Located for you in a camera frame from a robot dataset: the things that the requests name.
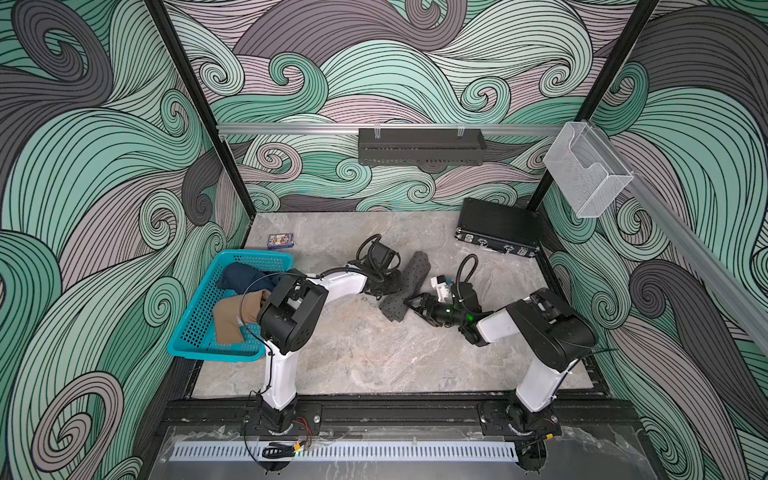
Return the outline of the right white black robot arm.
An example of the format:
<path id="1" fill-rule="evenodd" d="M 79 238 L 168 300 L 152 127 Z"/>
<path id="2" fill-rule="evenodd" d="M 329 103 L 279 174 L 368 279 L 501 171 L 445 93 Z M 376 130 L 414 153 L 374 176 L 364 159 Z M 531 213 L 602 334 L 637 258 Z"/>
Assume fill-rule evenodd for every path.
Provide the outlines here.
<path id="1" fill-rule="evenodd" d="M 483 310 L 471 284 L 478 264 L 475 254 L 467 255 L 454 281 L 438 276 L 432 282 L 433 294 L 413 294 L 403 304 L 434 327 L 457 328 L 465 340 L 477 347 L 522 337 L 534 359 L 506 407 L 511 433 L 526 439 L 559 435 L 561 427 L 551 404 L 575 365 L 593 354 L 597 334 L 548 288 L 495 311 Z"/>

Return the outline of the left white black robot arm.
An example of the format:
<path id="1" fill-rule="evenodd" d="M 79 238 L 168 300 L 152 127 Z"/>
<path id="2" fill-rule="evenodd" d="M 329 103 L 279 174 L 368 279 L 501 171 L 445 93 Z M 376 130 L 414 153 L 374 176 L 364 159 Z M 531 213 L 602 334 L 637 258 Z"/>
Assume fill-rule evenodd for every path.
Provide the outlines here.
<path id="1" fill-rule="evenodd" d="M 401 286 L 401 255 L 374 234 L 343 266 L 320 273 L 291 269 L 257 315 L 258 341 L 264 346 L 264 382 L 256 394 L 262 421 L 269 430 L 288 431 L 296 418 L 299 352 L 309 342 L 326 304 L 362 293 L 381 298 Z"/>

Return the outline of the blue denim skirt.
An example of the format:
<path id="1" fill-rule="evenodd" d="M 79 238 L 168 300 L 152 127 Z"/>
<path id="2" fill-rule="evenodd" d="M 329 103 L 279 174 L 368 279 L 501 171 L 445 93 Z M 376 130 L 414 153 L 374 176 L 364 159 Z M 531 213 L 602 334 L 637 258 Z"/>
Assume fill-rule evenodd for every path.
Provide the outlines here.
<path id="1" fill-rule="evenodd" d="M 216 286 L 221 290 L 233 291 L 237 295 L 260 290 L 271 292 L 281 279 L 280 273 L 265 273 L 250 265 L 232 263 L 224 268 Z"/>

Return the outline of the grey dotted skirt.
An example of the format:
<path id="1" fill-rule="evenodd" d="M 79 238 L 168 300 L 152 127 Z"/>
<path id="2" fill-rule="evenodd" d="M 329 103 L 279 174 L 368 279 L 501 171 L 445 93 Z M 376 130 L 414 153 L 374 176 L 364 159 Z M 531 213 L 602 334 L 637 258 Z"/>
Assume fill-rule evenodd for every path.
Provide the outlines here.
<path id="1" fill-rule="evenodd" d="M 386 295 L 379 304 L 379 310 L 384 317 L 392 322 L 401 322 L 410 310 L 410 300 L 420 294 L 420 289 L 431 270 L 428 255 L 416 251 L 401 273 L 399 289 Z"/>

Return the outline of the tan brown skirt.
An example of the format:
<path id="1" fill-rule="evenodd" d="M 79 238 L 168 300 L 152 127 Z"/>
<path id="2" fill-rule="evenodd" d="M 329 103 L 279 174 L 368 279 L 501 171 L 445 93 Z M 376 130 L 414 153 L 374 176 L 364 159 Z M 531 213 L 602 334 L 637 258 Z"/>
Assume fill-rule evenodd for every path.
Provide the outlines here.
<path id="1" fill-rule="evenodd" d="M 268 290 L 258 290 L 220 300 L 213 308 L 216 341 L 222 345 L 243 343 L 240 328 L 258 323 L 259 312 L 269 297 Z"/>

